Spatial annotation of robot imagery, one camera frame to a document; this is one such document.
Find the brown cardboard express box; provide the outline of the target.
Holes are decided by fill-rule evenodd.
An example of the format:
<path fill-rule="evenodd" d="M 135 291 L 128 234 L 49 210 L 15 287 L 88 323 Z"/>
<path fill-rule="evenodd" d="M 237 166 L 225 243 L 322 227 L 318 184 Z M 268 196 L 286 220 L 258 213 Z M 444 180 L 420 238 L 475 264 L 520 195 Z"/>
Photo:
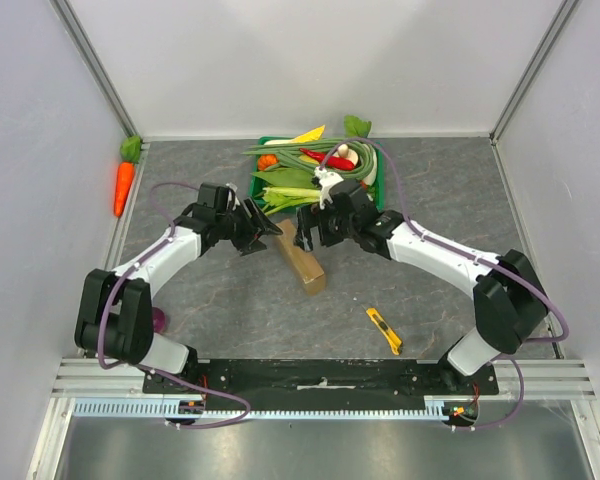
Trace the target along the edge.
<path fill-rule="evenodd" d="M 305 252 L 294 243 L 296 227 L 289 219 L 278 222 L 276 226 L 282 234 L 274 238 L 275 245 L 291 271 L 299 280 L 305 293 L 314 296 L 326 288 L 326 274 L 312 253 Z"/>

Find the yellow utility knife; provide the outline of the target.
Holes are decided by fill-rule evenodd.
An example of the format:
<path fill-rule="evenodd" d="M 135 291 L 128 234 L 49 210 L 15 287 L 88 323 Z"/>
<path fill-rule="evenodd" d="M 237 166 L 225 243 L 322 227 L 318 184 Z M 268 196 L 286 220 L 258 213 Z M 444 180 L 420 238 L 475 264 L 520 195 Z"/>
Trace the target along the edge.
<path fill-rule="evenodd" d="M 372 321 L 372 323 L 378 328 L 378 330 L 386 339 L 391 349 L 391 352 L 394 355 L 399 356 L 402 353 L 403 348 L 403 341 L 401 340 L 401 338 L 386 322 L 384 317 L 379 313 L 379 311 L 376 308 L 367 308 L 365 312 L 369 319 Z"/>

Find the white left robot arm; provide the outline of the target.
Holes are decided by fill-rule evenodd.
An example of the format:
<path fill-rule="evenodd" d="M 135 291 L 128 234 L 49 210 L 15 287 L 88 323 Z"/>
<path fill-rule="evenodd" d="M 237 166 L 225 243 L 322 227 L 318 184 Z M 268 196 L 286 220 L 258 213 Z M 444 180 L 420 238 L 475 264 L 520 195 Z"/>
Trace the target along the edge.
<path fill-rule="evenodd" d="M 154 329 L 153 298 L 172 277 L 220 241 L 241 255 L 266 249 L 263 236 L 282 230 L 251 198 L 240 201 L 231 185 L 203 183 L 197 199 L 147 249 L 112 270 L 85 278 L 74 340 L 97 355 L 103 369 L 122 364 L 165 372 L 165 382 L 188 393 L 199 382 L 197 351 Z"/>

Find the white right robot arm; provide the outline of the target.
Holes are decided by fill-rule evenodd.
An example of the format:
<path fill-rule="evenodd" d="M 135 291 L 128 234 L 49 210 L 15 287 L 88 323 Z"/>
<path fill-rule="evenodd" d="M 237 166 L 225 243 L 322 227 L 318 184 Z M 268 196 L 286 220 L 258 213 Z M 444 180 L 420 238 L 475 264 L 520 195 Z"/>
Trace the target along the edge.
<path fill-rule="evenodd" d="M 512 355 L 550 311 L 529 259 L 517 250 L 483 252 L 434 234 L 395 210 L 380 211 L 354 180 L 329 173 L 312 180 L 315 203 L 297 212 L 296 246 L 310 252 L 354 241 L 363 251 L 417 267 L 453 285 L 473 301 L 474 327 L 438 361 L 434 383 L 463 392 L 491 360 Z"/>

